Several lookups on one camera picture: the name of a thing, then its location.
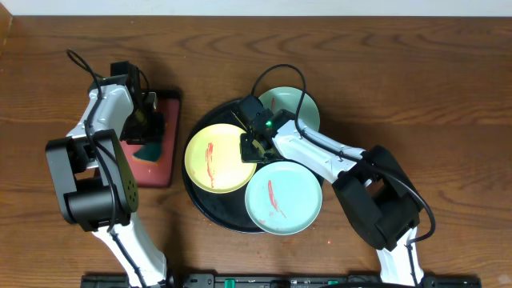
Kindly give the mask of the light blue-green plate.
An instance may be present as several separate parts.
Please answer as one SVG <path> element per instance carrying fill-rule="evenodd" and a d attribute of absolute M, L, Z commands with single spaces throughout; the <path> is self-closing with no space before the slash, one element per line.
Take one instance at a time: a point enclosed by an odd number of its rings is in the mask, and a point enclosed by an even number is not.
<path fill-rule="evenodd" d="M 322 207 L 319 180 L 295 162 L 274 162 L 254 174 L 246 187 L 246 211 L 263 231 L 296 234 L 318 216 Z"/>

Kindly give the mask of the yellow plate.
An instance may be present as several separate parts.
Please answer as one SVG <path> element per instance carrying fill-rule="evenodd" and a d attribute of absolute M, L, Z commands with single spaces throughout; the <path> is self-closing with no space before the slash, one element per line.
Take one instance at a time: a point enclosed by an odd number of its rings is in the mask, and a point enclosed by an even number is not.
<path fill-rule="evenodd" d="M 185 151 L 185 168 L 193 184 L 212 194 L 227 194 L 242 188 L 256 171 L 255 163 L 244 163 L 238 126 L 219 123 L 197 132 Z"/>

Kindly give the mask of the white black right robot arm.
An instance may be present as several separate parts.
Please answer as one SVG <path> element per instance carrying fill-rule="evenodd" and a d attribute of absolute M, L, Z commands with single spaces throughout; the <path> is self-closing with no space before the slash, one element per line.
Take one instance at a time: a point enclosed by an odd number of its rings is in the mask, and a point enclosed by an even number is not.
<path fill-rule="evenodd" d="M 347 146 L 312 130 L 288 110 L 235 112 L 246 128 L 242 160 L 263 162 L 278 155 L 312 170 L 331 185 L 355 232 L 378 252 L 381 280 L 419 286 L 424 272 L 416 244 L 426 201 L 387 149 Z"/>

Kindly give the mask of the green plate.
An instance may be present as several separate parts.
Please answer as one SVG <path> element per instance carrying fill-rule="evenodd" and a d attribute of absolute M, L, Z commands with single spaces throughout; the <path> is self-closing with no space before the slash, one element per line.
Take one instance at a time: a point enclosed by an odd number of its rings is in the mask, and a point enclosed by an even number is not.
<path fill-rule="evenodd" d="M 300 89 L 280 86 L 266 91 L 258 97 L 265 108 L 270 109 L 274 114 L 284 109 L 295 113 L 302 91 Z M 299 111 L 299 118 L 312 130 L 319 131 L 320 114 L 316 102 L 308 93 L 305 93 L 304 99 Z"/>

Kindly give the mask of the green yellow sponge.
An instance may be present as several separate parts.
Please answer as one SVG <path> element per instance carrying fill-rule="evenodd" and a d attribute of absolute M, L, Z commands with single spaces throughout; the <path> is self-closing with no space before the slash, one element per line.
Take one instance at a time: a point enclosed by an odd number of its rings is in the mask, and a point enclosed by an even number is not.
<path fill-rule="evenodd" d="M 162 144 L 160 142 L 148 142 L 133 153 L 133 158 L 151 163 L 157 163 L 161 156 Z"/>

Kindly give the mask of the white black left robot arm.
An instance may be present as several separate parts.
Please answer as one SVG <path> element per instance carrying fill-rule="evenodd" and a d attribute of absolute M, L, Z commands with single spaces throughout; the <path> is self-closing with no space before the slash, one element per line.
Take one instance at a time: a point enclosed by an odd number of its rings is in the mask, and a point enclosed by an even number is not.
<path fill-rule="evenodd" d="M 80 122 L 45 153 L 64 219 L 102 241 L 126 272 L 122 287 L 169 287 L 167 260 L 138 216 L 138 185 L 120 137 L 135 101 L 126 86 L 91 89 Z"/>

